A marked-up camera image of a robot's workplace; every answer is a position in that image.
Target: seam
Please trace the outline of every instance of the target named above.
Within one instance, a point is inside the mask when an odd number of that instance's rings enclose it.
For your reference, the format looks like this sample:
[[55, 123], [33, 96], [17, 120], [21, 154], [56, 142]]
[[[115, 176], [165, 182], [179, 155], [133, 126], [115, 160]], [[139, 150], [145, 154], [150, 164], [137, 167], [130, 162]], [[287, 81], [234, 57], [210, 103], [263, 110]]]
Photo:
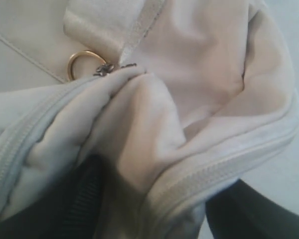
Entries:
[[0, 41], [2, 43], [4, 43], [6, 46], [10, 47], [13, 51], [15, 51], [16, 53], [18, 53], [19, 55], [21, 55], [22, 57], [24, 57], [26, 60], [28, 60], [30, 63], [32, 63], [33, 65], [35, 65], [36, 67], [40, 68], [42, 71], [44, 71], [45, 73], [47, 73], [48, 75], [50, 75], [51, 77], [53, 77], [54, 79], [56, 79], [57, 81], [61, 82], [61, 83], [65, 83], [66, 80], [63, 77], [60, 77], [56, 74], [54, 74], [53, 72], [51, 72], [48, 68], [46, 68], [43, 64], [41, 64], [40, 62], [34, 60], [32, 57], [30, 57], [28, 54], [26, 54], [24, 51], [22, 51], [20, 48], [16, 47], [15, 45], [13, 45], [10, 41], [8, 41], [3, 35], [0, 34]]

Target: bag strap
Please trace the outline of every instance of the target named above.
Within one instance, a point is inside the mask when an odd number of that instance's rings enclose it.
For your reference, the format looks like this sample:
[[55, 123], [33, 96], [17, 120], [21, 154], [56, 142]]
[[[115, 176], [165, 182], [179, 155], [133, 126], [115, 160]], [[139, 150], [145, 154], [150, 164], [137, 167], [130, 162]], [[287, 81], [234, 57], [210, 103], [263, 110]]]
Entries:
[[121, 65], [146, 36], [165, 0], [70, 0], [64, 32]]

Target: gold ring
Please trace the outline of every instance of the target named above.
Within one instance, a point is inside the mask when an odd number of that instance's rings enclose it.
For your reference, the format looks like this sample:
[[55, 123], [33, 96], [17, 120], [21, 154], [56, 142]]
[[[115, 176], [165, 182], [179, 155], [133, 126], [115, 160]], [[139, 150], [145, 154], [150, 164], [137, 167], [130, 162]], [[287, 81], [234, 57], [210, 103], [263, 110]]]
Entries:
[[98, 59], [102, 65], [106, 64], [106, 60], [104, 60], [101, 56], [99, 56], [98, 54], [92, 52], [92, 51], [80, 51], [78, 53], [73, 54], [70, 59], [69, 59], [69, 63], [68, 63], [68, 69], [67, 69], [67, 73], [68, 73], [68, 79], [69, 81], [74, 81], [75, 77], [74, 77], [74, 72], [73, 72], [73, 66], [75, 61], [81, 57], [81, 56], [92, 56], [96, 59]]

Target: zipper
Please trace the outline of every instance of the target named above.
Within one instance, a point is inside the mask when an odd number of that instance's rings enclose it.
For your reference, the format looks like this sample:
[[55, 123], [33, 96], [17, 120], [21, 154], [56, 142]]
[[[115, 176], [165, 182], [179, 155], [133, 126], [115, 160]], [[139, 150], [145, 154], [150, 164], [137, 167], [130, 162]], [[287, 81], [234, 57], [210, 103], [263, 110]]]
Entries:
[[15, 165], [22, 165], [23, 158], [20, 157], [19, 160], [15, 160], [15, 158], [18, 155], [19, 150], [22, 147], [24, 141], [27, 139], [28, 135], [35, 128], [35, 126], [41, 120], [41, 118], [45, 116], [46, 113], [50, 109], [52, 109], [53, 106], [56, 103], [58, 103], [62, 98], [67, 96], [73, 90], [93, 80], [95, 80], [95, 78], [75, 81], [67, 85], [65, 89], [50, 96], [46, 101], [41, 103], [37, 108], [35, 108], [28, 115], [26, 115], [21, 122], [19, 122], [13, 127], [14, 131], [6, 140], [5, 144], [0, 147], [0, 196], [1, 194], [3, 194], [3, 196], [6, 196], [4, 194], [4, 191], [2, 192], [2, 188], [4, 190], [3, 185], [10, 182], [6, 182], [6, 176], [12, 167], [14, 167]]
[[[165, 221], [165, 219], [168, 218], [168, 214], [170, 214], [175, 208], [180, 206], [180, 204], [188, 201], [194, 196], [197, 196], [203, 191], [215, 187], [215, 185], [221, 182], [230, 180], [234, 176], [238, 176], [244, 173], [248, 169], [252, 168], [253, 165], [255, 166], [257, 162], [259, 163], [259, 157], [257, 157], [257, 160], [251, 162], [249, 160], [246, 160], [245, 157], [242, 156], [245, 156], [249, 153], [254, 154], [259, 151], [259, 153], [261, 154], [260, 158], [267, 159], [280, 153], [283, 146], [288, 145], [292, 141], [293, 136], [296, 134], [296, 132], [297, 128], [295, 128], [288, 135], [281, 137], [280, 139], [271, 141], [270, 143], [267, 142], [245, 149], [243, 152], [227, 156], [220, 161], [200, 168], [195, 172], [192, 172], [191, 174], [183, 175], [182, 178], [179, 179], [175, 184], [173, 184], [172, 187], [162, 190], [161, 193], [157, 195], [153, 195], [153, 200], [151, 201], [151, 210], [156, 211], [154, 215], [157, 215], [157, 217], [153, 216], [152, 218], [149, 218], [145, 206], [141, 206], [139, 220], [140, 224], [138, 226], [136, 238], [157, 238], [157, 234], [159, 234], [159, 236], [161, 237], [167, 232], [166, 225], [162, 222]], [[209, 195], [201, 196], [199, 197], [199, 201], [203, 202], [207, 200], [207, 197], [209, 197]], [[142, 223], [144, 221], [146, 221], [147, 224], [150, 225], [148, 231], [143, 230], [145, 225], [142, 225]]]

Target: handbag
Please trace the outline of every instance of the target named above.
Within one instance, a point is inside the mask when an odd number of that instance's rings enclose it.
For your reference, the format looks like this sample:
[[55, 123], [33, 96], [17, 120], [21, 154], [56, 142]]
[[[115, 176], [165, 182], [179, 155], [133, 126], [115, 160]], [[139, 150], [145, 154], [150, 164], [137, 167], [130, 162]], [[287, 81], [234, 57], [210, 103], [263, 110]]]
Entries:
[[0, 223], [97, 154], [95, 238], [196, 239], [206, 200], [298, 125], [262, 0], [0, 1]]

